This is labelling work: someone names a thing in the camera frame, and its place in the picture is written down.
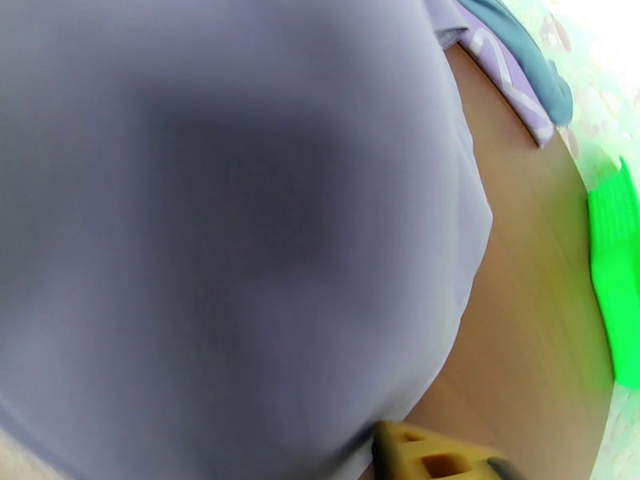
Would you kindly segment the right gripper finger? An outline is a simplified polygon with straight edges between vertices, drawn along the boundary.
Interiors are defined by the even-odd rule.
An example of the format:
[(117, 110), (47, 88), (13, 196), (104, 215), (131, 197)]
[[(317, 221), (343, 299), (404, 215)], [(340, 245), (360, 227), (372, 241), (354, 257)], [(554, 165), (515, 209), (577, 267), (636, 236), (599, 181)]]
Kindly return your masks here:
[(373, 427), (376, 479), (521, 479), (522, 473), (496, 450), (464, 442), (407, 422)]

